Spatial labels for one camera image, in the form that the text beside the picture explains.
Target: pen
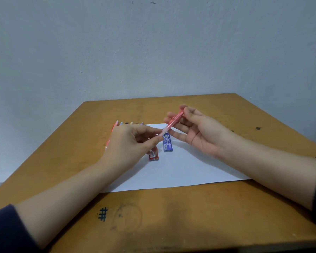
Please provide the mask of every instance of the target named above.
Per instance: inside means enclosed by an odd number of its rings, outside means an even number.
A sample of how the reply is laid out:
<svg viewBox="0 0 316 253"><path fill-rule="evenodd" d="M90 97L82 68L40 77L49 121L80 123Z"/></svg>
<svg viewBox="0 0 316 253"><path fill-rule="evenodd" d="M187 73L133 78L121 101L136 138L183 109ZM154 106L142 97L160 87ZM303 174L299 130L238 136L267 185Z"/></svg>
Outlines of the pen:
<svg viewBox="0 0 316 253"><path fill-rule="evenodd" d="M114 130L114 128L118 125L118 120L116 121L116 123L114 124L113 128L111 129L111 132ZM110 142L110 139L108 139L108 141L105 144L105 149L108 147L108 144Z"/></svg>
<svg viewBox="0 0 316 253"><path fill-rule="evenodd" d="M175 125L177 123L177 121L183 116L184 114L184 110L181 110L175 117L173 117L170 122L168 123L168 125L163 129L162 132L160 132L160 134L158 136L163 136L166 132L169 131L169 129L171 129L171 127L173 125Z"/></svg>

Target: sheet of paper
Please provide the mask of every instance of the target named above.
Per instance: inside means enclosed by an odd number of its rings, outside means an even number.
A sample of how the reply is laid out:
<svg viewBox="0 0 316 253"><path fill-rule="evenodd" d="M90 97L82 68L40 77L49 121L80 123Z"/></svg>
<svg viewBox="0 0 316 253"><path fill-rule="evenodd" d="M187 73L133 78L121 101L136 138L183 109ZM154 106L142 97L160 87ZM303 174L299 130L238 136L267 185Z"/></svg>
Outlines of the sheet of paper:
<svg viewBox="0 0 316 253"><path fill-rule="evenodd" d="M166 124L148 124L148 126L164 128ZM163 142L160 142L157 145L159 161L149 161L149 156L145 155L132 169L105 188L103 192L181 187L249 179L246 175L203 154L193 146L174 137L171 137L171 140L173 152L164 153Z"/></svg>

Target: wooden table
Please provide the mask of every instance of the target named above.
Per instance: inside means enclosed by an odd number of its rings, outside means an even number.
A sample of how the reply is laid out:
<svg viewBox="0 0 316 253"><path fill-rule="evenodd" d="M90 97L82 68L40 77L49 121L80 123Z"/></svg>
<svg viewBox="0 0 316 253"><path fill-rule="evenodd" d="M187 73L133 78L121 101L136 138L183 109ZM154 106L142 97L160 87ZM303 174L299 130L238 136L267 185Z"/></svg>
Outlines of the wooden table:
<svg viewBox="0 0 316 253"><path fill-rule="evenodd" d="M116 120L162 123L180 103L245 138L316 156L315 143L234 93L84 102L0 186L0 208L96 162ZM104 207L103 222L98 214ZM316 242L309 212L246 180L100 194L55 239L51 251L182 252L298 242Z"/></svg>

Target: painted wall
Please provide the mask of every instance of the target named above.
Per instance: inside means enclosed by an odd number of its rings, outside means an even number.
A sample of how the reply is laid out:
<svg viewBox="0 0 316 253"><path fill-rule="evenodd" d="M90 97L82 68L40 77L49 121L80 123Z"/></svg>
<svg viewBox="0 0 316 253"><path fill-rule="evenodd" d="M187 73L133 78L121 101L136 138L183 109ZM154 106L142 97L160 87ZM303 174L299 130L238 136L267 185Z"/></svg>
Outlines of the painted wall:
<svg viewBox="0 0 316 253"><path fill-rule="evenodd" d="M84 101L223 92L316 141L316 0L0 0L0 182Z"/></svg>

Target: person's left hand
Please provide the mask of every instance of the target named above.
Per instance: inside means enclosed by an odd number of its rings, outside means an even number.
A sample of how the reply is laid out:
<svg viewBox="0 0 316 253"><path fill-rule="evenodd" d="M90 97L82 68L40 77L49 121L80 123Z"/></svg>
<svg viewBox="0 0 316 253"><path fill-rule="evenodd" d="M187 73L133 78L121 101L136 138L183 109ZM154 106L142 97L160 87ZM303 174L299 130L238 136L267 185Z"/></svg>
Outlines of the person's left hand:
<svg viewBox="0 0 316 253"><path fill-rule="evenodd" d="M104 164L125 172L163 140L162 130L140 124L123 124L114 128L108 147L101 158Z"/></svg>

